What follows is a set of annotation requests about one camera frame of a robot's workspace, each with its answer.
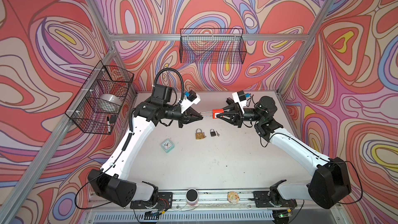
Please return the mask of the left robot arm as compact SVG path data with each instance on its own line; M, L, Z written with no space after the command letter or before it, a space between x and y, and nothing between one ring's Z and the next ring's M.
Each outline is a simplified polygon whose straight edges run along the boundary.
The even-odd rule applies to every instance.
M193 90L181 89L177 103L169 104L173 88L154 84L151 96L130 111L129 127L111 157L100 169L88 174L88 184L94 193L121 207L131 202L148 202L156 205L159 198L158 187L148 183L128 180L133 162L145 140L163 120L177 121L178 126L200 121L202 115L192 108L201 100Z

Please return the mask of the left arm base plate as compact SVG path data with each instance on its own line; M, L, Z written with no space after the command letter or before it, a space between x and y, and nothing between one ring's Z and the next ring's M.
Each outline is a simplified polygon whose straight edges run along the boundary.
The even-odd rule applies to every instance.
M154 184L142 181L136 184L136 192L130 204L130 209L167 210L172 207L173 193L159 191Z

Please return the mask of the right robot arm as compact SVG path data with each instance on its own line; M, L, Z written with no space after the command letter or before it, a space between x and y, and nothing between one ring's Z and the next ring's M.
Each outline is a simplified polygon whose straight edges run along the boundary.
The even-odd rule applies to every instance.
M226 102L226 107L212 111L214 118L237 127L245 121L253 122L261 140L282 149L312 177L308 182L290 183L283 179L273 184L267 196L271 205L279 207L288 200L310 200L330 209L351 193L347 163L339 157L332 159L297 140L274 119L277 106L273 98L263 96L253 108L247 108L246 94L239 92Z

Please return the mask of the small black padlock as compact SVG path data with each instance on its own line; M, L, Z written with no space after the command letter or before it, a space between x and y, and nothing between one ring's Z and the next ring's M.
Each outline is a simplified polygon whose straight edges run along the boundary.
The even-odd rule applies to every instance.
M215 136L220 136L220 134L219 134L216 130L211 129L211 130L210 130L210 136L211 136L211 137L215 137Z

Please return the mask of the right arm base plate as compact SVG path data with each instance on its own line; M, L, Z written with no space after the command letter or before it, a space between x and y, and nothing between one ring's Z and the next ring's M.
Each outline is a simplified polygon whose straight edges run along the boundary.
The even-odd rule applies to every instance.
M271 185L268 190L254 191L253 198L249 200L254 201L257 208L261 207L297 207L296 200L285 200L279 194L277 187L287 181L286 179L280 180Z

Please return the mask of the brass padlock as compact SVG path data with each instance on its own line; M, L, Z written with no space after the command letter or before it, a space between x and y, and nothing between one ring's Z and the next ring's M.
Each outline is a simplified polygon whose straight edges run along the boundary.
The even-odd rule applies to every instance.
M195 139L196 140L202 140L202 139L205 139L205 138L206 138L205 133L201 129L198 128L196 130L196 132L195 132Z

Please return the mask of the red padlock with keys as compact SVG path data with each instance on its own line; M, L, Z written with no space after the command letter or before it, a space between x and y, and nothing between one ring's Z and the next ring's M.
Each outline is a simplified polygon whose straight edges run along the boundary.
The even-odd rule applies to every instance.
M211 111L200 112L200 114L203 117L211 117L213 119L217 119L217 115L223 114L223 113L224 113L223 109L215 109L215 110L211 110Z

